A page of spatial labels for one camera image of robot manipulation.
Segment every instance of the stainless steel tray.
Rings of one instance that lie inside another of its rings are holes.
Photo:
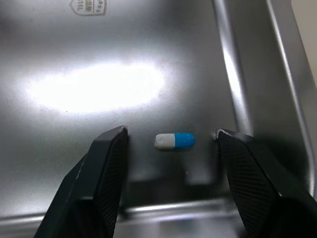
[[[116,238],[238,236],[215,127],[253,134],[315,194],[316,89],[289,0],[87,2],[0,1],[1,237],[33,236],[92,140],[122,124]],[[191,150],[153,147],[187,131]]]

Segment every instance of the embossed logo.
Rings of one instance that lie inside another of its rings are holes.
[[[106,0],[72,0],[69,5],[80,16],[105,15],[107,8]]]

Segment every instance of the pill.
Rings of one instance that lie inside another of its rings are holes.
[[[155,147],[158,149],[188,148],[195,144],[191,133],[158,134],[155,137]]]

